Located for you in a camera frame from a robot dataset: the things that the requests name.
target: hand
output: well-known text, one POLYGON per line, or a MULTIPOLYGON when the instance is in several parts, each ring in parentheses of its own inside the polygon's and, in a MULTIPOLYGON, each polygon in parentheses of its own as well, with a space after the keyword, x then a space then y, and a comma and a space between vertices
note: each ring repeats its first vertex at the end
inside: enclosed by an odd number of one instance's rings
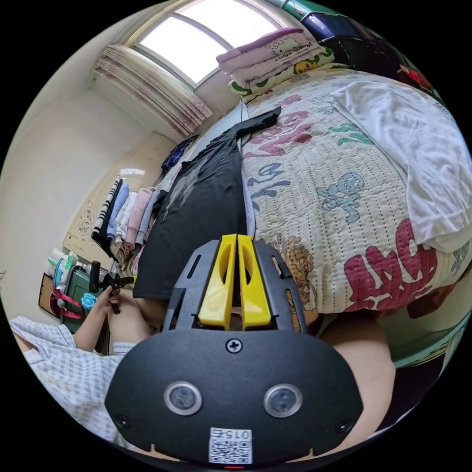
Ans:
POLYGON ((104 316, 113 313, 112 304, 119 303, 119 289, 108 286, 97 298, 93 310, 104 316))

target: pink towel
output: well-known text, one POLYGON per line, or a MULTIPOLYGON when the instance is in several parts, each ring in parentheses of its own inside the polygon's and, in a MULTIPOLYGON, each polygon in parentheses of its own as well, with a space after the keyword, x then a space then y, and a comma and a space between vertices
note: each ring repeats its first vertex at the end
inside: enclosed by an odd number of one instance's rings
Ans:
POLYGON ((136 242, 139 226, 151 197, 152 191, 148 188, 140 188, 138 190, 138 195, 136 196, 133 211, 129 215, 128 231, 126 232, 126 244, 128 246, 132 247, 136 242))
POLYGON ((250 89, 255 84, 260 84, 265 79, 268 79, 279 72, 282 72, 287 67, 295 65, 303 60, 310 59, 318 54, 324 53, 326 49, 320 46, 317 42, 310 42, 307 46, 291 51, 293 54, 285 55, 281 58, 273 58, 254 64, 250 67, 235 70, 230 77, 240 86, 245 89, 250 89))
POLYGON ((285 36, 287 34, 293 34, 293 33, 303 33, 302 28, 282 28, 278 29, 277 31, 274 31, 272 33, 267 33, 264 36, 261 36, 259 39, 256 39, 252 43, 249 44, 244 44, 243 46, 239 46, 238 48, 233 48, 230 49, 229 51, 220 54, 219 56, 216 56, 216 60, 221 63, 224 62, 228 59, 232 59, 239 54, 242 53, 247 53, 251 49, 256 49, 259 46, 263 46, 265 44, 269 44, 273 41, 276 41, 277 39, 281 38, 282 36, 285 36))
POLYGON ((218 67, 227 74, 235 70, 250 67, 260 62, 277 59, 279 61, 289 58, 299 48, 307 46, 309 39, 302 32, 285 34, 284 36, 233 58, 220 62, 218 67))

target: striped cloth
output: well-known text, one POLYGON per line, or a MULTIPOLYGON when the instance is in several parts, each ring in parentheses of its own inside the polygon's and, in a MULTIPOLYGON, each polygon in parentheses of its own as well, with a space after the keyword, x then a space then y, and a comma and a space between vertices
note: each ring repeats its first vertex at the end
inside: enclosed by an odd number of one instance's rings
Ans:
POLYGON ((115 183, 113 184, 112 188, 110 189, 110 192, 108 193, 107 199, 105 200, 105 203, 103 204, 102 209, 98 215, 97 221, 95 222, 95 226, 92 231, 92 236, 94 234, 98 234, 103 226, 103 221, 105 220, 105 216, 107 214, 108 208, 110 207, 110 203, 113 200, 115 192, 118 189, 119 181, 120 176, 116 178, 115 183))

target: lens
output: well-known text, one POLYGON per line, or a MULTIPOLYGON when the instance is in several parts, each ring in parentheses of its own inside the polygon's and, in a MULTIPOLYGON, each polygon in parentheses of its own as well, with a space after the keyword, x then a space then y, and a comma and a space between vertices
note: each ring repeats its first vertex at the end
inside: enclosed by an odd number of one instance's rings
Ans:
POLYGON ((201 408, 202 395, 191 383, 175 382, 166 388, 164 403, 172 412, 189 416, 201 408))
POLYGON ((290 384, 275 385, 264 396, 264 409, 274 418, 286 418, 296 413, 302 403, 300 390, 290 384))

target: yellow clip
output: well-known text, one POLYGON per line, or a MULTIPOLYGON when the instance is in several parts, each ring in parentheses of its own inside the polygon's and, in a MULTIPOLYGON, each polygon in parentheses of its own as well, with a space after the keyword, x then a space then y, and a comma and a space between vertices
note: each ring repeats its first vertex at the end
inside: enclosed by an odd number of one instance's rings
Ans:
POLYGON ((238 236, 237 244, 243 329, 267 326, 271 314, 251 236, 238 236))
POLYGON ((203 325, 223 326, 226 331, 230 329, 233 302, 236 238, 237 235, 222 237, 198 314, 198 319, 203 325))

